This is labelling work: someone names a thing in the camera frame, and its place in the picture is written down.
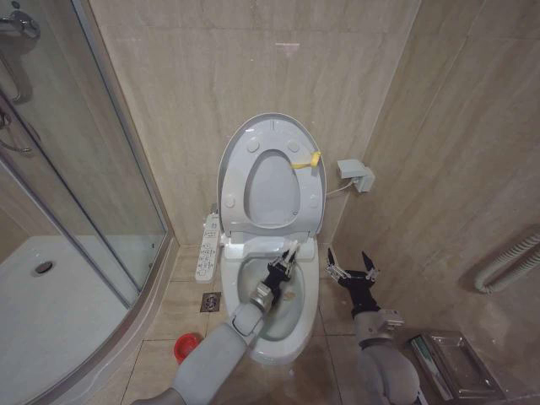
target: shower hose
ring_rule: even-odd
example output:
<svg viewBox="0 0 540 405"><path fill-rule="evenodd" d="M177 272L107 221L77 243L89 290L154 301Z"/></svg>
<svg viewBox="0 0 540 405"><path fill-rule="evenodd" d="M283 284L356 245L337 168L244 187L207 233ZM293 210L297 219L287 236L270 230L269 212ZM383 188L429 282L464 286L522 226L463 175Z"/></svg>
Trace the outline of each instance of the shower hose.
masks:
<svg viewBox="0 0 540 405"><path fill-rule="evenodd" d="M486 283L488 278L493 276L501 266L517 257L522 257L529 251L532 251L532 253L525 260L520 261L515 268L494 281ZM514 283L518 278L525 276L538 264L540 264L540 230L537 230L507 251L502 252L490 264L480 270L474 279L474 287L481 293L496 293Z"/></svg>

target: white cable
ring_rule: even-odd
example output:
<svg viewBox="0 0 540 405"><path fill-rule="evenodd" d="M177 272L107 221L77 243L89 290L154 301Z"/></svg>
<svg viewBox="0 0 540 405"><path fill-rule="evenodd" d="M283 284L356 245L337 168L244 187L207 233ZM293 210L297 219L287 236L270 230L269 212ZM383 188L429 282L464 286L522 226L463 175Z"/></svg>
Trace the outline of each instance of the white cable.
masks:
<svg viewBox="0 0 540 405"><path fill-rule="evenodd" d="M343 186L343 187L338 188L337 190L333 190L333 191L331 191L331 192L327 192L327 197L330 196L330 195L332 195L332 194L335 193L335 192L340 192L341 190L345 190L347 187L351 186L352 184L353 184L353 181L351 180L349 183L347 183L346 186Z"/></svg>

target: wall outlet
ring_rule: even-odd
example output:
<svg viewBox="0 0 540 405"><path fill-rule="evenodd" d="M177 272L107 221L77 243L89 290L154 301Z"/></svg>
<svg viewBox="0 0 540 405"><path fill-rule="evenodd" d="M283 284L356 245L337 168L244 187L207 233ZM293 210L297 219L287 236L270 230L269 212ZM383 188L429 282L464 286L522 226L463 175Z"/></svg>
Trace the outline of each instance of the wall outlet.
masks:
<svg viewBox="0 0 540 405"><path fill-rule="evenodd" d="M368 192L375 181L375 174L357 159L338 160L337 167L342 179L353 179L358 192Z"/></svg>

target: floor drain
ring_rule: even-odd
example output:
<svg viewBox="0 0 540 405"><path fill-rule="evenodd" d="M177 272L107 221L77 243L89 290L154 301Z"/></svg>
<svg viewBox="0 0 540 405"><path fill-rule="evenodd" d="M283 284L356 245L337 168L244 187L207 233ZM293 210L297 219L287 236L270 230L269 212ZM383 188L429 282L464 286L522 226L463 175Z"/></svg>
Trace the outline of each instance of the floor drain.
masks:
<svg viewBox="0 0 540 405"><path fill-rule="evenodd" d="M202 295L201 312L218 312L221 293L204 293Z"/></svg>
<svg viewBox="0 0 540 405"><path fill-rule="evenodd" d="M40 264L38 267L36 267L36 268L34 269L34 271L35 271L38 275L45 274L45 273L47 273L49 270L51 270L53 266L54 266L54 263L53 263L53 262L43 262L43 263Z"/></svg>

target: shower enclosure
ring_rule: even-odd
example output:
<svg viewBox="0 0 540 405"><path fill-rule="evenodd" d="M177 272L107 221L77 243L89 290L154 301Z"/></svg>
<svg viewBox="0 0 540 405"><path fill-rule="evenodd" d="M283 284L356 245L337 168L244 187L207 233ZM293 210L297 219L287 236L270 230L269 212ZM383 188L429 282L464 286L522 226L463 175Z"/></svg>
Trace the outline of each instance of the shower enclosure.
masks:
<svg viewBox="0 0 540 405"><path fill-rule="evenodd" d="M104 345L170 233L84 1L0 3L0 402Z"/></svg>

